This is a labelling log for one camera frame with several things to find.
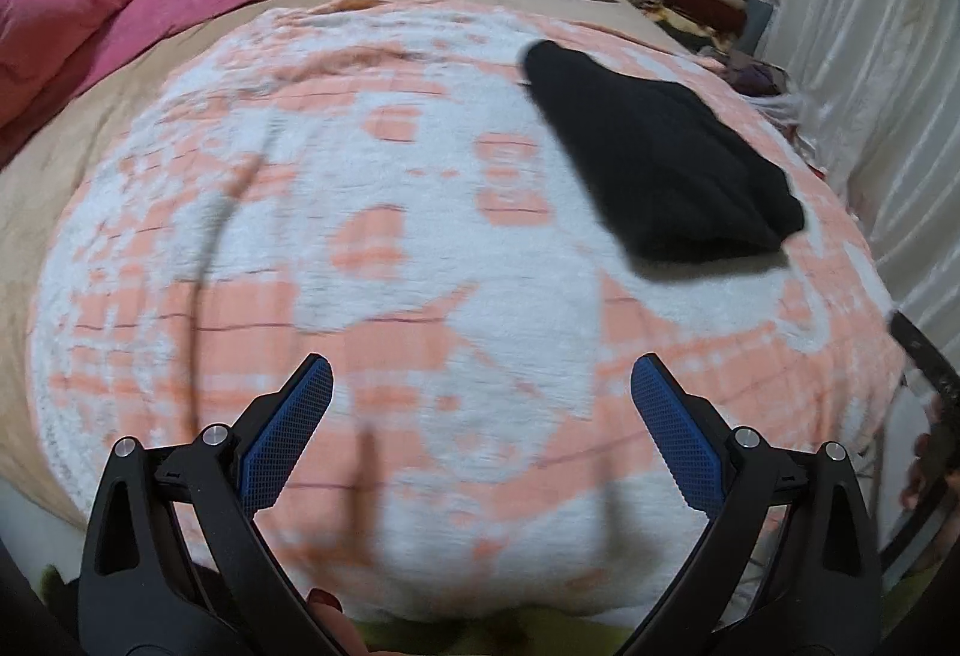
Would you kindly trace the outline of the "person's right hand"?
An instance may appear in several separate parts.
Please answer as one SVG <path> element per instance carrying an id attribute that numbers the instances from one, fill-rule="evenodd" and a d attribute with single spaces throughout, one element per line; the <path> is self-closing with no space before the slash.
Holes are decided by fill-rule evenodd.
<path id="1" fill-rule="evenodd" d="M 947 489 L 958 495 L 958 409 L 937 396 L 928 408 L 928 417 L 929 430 L 914 441 L 913 462 L 900 493 L 901 506 L 908 513 L 918 510 L 937 480 L 946 482 Z"/>

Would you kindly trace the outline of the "person's left hand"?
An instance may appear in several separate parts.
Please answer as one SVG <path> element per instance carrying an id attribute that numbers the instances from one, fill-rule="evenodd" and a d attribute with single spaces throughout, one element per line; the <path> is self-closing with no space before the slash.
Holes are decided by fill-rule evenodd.
<path id="1" fill-rule="evenodd" d="M 314 615 L 314 619 L 324 625 L 325 630 L 345 648 L 350 656 L 370 654 L 366 643 L 363 642 L 363 636 L 347 615 L 343 614 L 342 604 L 333 594 L 324 589 L 313 588 L 306 596 L 306 604 Z"/>

